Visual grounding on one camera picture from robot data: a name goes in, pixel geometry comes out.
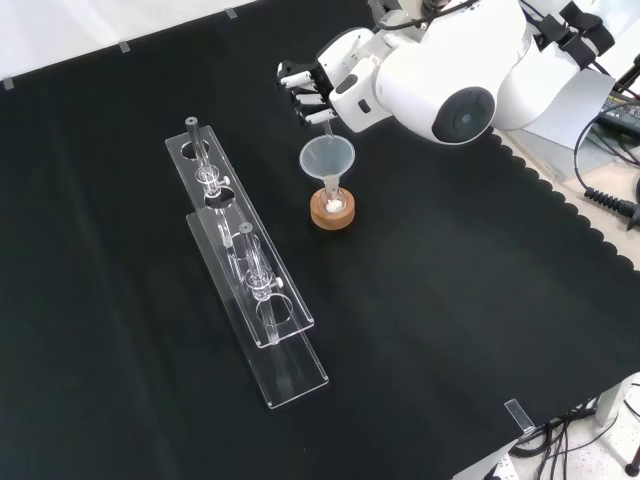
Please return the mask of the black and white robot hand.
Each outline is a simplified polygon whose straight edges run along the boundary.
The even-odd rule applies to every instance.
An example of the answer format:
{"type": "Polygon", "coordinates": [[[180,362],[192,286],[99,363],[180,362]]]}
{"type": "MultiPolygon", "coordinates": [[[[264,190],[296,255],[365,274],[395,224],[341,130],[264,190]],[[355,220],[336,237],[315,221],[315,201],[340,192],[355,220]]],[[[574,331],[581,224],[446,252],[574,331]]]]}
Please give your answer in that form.
{"type": "Polygon", "coordinates": [[[359,133],[391,117],[375,93],[382,55],[388,51],[373,31],[353,28],[325,45],[311,63],[280,62],[277,85],[288,92],[303,125],[338,118],[359,133]]]}

